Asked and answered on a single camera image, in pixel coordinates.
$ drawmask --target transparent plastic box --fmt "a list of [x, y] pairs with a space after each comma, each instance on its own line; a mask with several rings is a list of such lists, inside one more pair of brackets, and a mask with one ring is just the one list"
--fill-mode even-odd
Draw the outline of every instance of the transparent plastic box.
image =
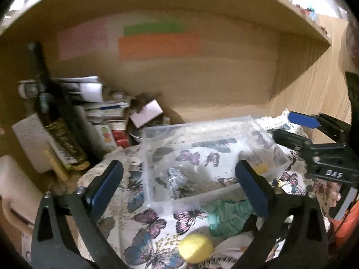
[[251, 116], [149, 127], [142, 137], [145, 205], [160, 214], [199, 209], [234, 195], [244, 199], [235, 176], [239, 160], [268, 181], [290, 164]]

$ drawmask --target dark glass bottle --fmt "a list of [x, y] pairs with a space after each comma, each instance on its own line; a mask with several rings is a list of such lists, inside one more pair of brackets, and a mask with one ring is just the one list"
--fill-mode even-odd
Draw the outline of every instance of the dark glass bottle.
[[42, 124], [53, 137], [50, 144], [66, 169], [78, 171], [90, 167], [86, 153], [70, 131], [65, 117], [71, 113], [65, 94], [56, 82], [50, 79], [40, 43], [29, 44], [37, 72], [38, 95], [34, 108]]

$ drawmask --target orange sticker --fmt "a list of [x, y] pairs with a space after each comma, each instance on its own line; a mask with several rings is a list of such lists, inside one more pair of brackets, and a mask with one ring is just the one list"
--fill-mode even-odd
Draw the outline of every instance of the orange sticker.
[[118, 39], [120, 59], [195, 56], [200, 53], [200, 37], [193, 33], [139, 34]]

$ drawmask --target wooden shelf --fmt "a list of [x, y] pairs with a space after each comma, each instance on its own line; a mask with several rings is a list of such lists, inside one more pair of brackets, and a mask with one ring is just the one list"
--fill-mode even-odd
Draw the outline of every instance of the wooden shelf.
[[255, 22], [280, 32], [306, 35], [330, 44], [322, 29], [288, 0], [32, 0], [0, 37], [27, 43], [104, 15], [135, 10], [188, 10]]

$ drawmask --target white paper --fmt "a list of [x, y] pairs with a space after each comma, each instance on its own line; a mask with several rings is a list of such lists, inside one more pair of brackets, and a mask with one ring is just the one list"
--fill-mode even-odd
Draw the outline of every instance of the white paper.
[[156, 100], [152, 100], [150, 103], [147, 103], [139, 113], [130, 115], [130, 118], [135, 126], [140, 128], [162, 113], [163, 110], [159, 106], [158, 102]]
[[49, 149], [50, 135], [37, 114], [17, 122], [12, 129], [35, 170], [39, 173], [52, 170], [53, 167], [44, 154], [44, 150]]

